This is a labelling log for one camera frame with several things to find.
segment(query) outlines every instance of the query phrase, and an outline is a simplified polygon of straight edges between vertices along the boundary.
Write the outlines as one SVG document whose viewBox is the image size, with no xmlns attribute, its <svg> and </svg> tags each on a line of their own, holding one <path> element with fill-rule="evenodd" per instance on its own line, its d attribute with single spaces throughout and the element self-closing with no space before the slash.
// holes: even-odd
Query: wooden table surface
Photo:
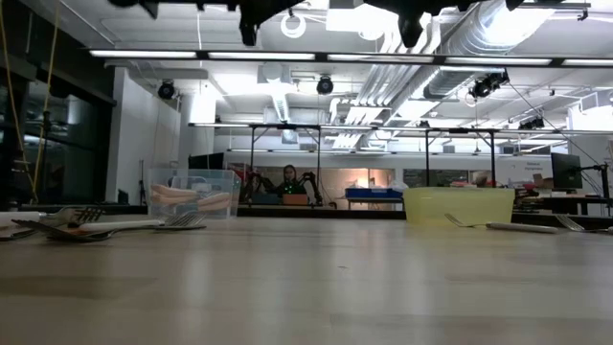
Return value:
<svg viewBox="0 0 613 345">
<path fill-rule="evenodd" d="M 610 344 L 613 237 L 239 218 L 0 243 L 0 344 Z"/>
</svg>

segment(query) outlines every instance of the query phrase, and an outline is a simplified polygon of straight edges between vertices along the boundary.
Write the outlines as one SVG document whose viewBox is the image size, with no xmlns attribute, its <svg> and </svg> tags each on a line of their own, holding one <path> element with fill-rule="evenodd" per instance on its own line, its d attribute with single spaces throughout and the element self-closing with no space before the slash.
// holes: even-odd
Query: computer monitor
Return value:
<svg viewBox="0 0 613 345">
<path fill-rule="evenodd" d="M 223 170 L 223 152 L 190 156 L 190 169 Z"/>
<path fill-rule="evenodd" d="M 552 153 L 552 170 L 554 172 L 554 188 L 581 189 L 581 160 L 572 154 Z"/>
</svg>

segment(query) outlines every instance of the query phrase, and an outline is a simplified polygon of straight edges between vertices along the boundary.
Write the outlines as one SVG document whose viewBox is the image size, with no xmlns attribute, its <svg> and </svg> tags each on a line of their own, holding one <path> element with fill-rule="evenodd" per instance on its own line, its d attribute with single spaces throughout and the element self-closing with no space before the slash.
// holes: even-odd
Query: clear plastic bin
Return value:
<svg viewBox="0 0 613 345">
<path fill-rule="evenodd" d="M 233 171 L 150 169 L 148 213 L 157 219 L 187 214 L 237 216 L 240 178 Z"/>
<path fill-rule="evenodd" d="M 409 224 L 455 226 L 445 214 L 464 224 L 511 222 L 515 190 L 497 188 L 410 188 L 404 191 Z"/>
</svg>

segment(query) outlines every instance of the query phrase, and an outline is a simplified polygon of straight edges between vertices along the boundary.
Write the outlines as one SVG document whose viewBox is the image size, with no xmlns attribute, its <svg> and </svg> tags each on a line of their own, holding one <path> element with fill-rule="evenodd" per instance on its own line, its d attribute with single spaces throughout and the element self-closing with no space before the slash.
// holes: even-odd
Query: woman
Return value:
<svg viewBox="0 0 613 345">
<path fill-rule="evenodd" d="M 284 167 L 284 183 L 277 187 L 279 196 L 284 194 L 303 195 L 307 193 L 305 187 L 298 184 L 296 175 L 296 168 L 294 166 L 286 165 Z"/>
</svg>

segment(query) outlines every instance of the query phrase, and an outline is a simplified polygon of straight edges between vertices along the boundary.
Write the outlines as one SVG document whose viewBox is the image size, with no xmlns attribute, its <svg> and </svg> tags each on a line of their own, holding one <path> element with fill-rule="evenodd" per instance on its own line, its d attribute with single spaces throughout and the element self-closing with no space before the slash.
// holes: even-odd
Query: yellow plastic bin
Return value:
<svg viewBox="0 0 613 345">
<path fill-rule="evenodd" d="M 515 190 L 494 188 L 412 188 L 404 191 L 406 220 L 412 225 L 453 226 L 451 214 L 465 224 L 511 222 Z"/>
</svg>

